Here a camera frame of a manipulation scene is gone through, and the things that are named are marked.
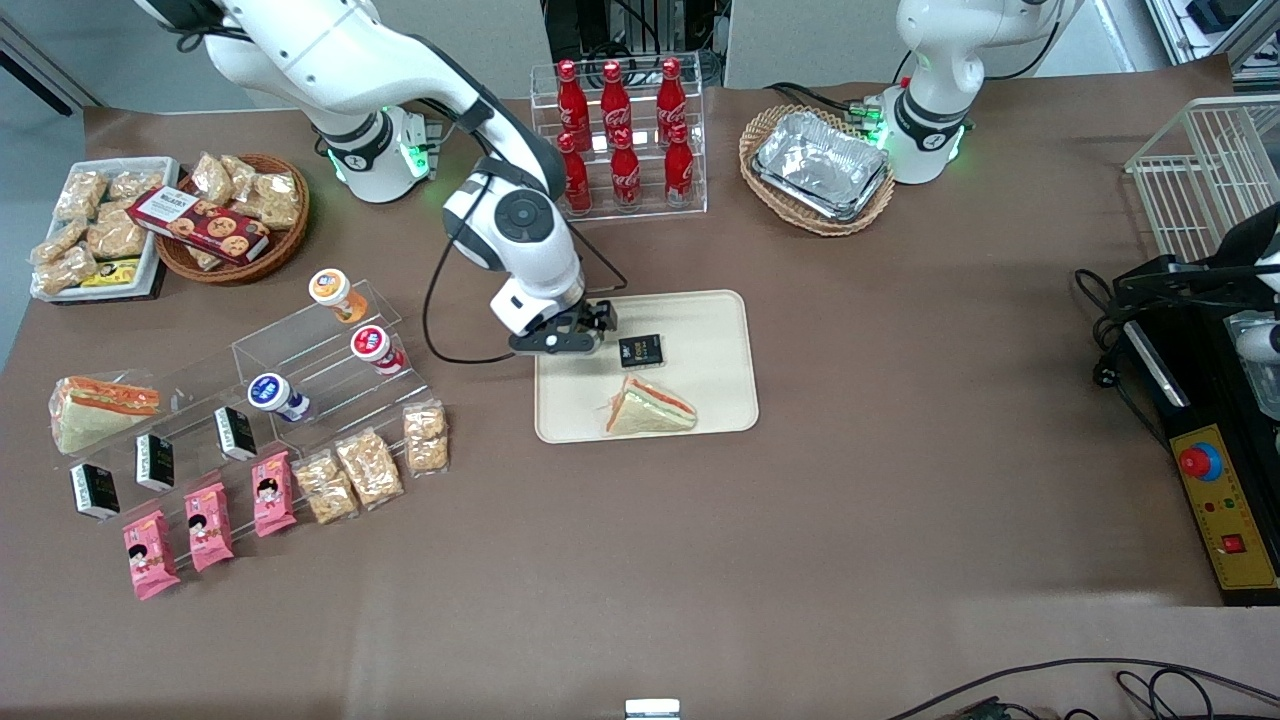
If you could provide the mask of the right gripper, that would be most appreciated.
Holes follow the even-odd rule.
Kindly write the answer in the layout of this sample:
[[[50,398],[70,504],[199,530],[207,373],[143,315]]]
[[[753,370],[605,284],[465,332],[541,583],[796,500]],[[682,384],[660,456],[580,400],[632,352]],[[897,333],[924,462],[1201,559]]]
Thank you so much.
[[[585,275],[549,297],[536,296],[509,277],[490,301],[490,310],[508,331],[508,350],[517,355],[589,355],[602,333],[617,329],[617,313],[607,299],[585,299]]]

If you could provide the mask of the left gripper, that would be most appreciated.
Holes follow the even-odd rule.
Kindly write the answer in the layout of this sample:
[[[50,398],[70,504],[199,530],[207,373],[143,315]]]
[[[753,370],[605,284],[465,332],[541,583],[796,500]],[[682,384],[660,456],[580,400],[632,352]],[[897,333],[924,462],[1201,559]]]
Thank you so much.
[[[1277,265],[1279,204],[1235,224],[1217,251],[1204,263],[1188,263],[1175,255],[1158,255],[1114,279],[1114,306],[1139,307],[1165,301],[1229,307],[1240,301],[1274,301],[1277,273],[1211,277],[1213,272],[1256,265]]]

